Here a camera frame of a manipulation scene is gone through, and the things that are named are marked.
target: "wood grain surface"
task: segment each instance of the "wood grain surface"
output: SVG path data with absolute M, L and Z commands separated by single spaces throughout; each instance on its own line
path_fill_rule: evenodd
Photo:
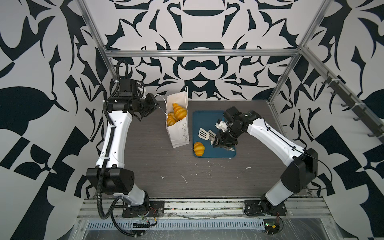
M 278 129 L 266 101 L 190 101 L 188 106 L 190 144 L 172 148 L 165 122 L 157 109 L 129 127 L 125 168 L 135 173 L 135 184 L 150 197 L 254 197 L 266 193 L 285 170 L 280 159 L 258 139 L 243 134 L 236 156 L 200 159 L 193 155 L 192 113 L 197 110 L 254 110 Z

